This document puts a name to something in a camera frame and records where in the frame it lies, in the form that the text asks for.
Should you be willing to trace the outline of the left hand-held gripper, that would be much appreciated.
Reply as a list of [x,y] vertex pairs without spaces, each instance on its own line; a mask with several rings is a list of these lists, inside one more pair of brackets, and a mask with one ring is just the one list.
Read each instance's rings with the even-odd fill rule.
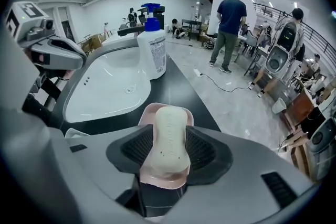
[[56,35],[55,20],[32,2],[14,2],[6,15],[5,25],[26,56],[39,70],[31,93],[43,89],[57,100],[61,90],[52,78],[63,77],[65,69],[80,69],[86,54],[71,39]]

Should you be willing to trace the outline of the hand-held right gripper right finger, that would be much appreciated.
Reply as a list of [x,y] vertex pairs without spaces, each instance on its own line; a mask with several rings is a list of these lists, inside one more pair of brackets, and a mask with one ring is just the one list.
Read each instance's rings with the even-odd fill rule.
[[[311,180],[268,147],[214,130],[196,130],[228,145],[233,163],[215,183],[188,187],[163,223],[286,223],[314,196]],[[272,173],[294,193],[285,208],[270,186]]]

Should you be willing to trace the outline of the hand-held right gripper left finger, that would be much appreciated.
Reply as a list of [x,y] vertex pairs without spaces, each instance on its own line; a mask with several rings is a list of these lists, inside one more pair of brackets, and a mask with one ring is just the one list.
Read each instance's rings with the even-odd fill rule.
[[140,168],[152,148],[151,125],[93,136],[70,128],[65,138],[83,170],[104,194],[146,216]]

